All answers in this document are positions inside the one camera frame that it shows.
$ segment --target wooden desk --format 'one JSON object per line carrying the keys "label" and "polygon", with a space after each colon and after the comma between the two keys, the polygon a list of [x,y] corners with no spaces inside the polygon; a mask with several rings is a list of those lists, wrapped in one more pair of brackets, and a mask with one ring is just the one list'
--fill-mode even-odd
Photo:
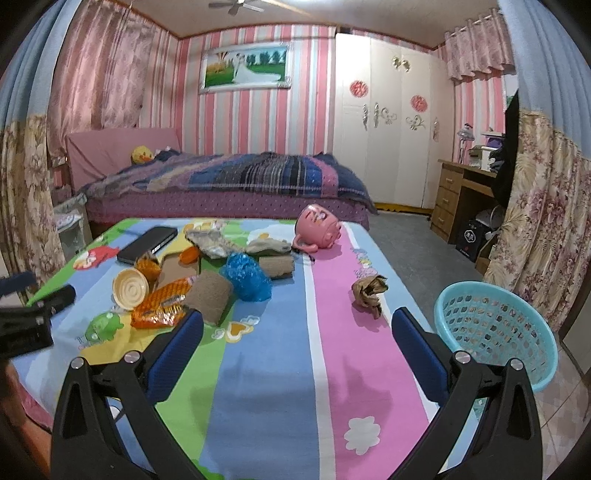
{"label": "wooden desk", "polygon": [[446,160],[439,162],[441,176],[431,230],[448,244],[455,244],[464,222],[496,205],[491,190],[496,173]]}

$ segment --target white wardrobe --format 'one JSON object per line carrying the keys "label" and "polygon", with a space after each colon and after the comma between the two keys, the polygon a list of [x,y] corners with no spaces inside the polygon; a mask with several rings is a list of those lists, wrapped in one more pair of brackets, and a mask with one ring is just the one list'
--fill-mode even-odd
{"label": "white wardrobe", "polygon": [[454,141],[453,83],[433,55],[357,35],[336,36],[337,160],[374,202],[432,209]]}

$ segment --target yellow duck plush toy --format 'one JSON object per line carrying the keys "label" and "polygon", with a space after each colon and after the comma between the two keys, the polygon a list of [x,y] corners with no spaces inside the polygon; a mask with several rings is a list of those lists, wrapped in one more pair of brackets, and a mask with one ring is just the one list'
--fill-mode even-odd
{"label": "yellow duck plush toy", "polygon": [[144,145],[135,147],[131,153],[131,161],[135,164],[146,163],[154,159],[154,154]]}

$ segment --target blue padding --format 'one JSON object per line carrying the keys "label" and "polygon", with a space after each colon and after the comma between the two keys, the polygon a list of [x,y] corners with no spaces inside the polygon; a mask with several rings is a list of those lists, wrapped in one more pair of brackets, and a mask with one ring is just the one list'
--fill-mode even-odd
{"label": "blue padding", "polygon": [[146,397],[151,404],[168,398],[203,337],[201,313],[193,312],[148,372]]}
{"label": "blue padding", "polygon": [[392,315],[392,334],[427,398],[443,405],[449,396],[447,372],[403,309]]}

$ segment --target orange plastic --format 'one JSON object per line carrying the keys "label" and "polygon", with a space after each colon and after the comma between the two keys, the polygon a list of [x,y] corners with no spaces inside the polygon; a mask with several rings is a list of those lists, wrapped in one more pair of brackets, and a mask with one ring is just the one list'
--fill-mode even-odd
{"label": "orange plastic", "polygon": [[198,247],[192,245],[189,248],[183,250],[183,252],[178,256],[178,260],[183,265],[190,265],[195,263],[201,257],[201,250]]}

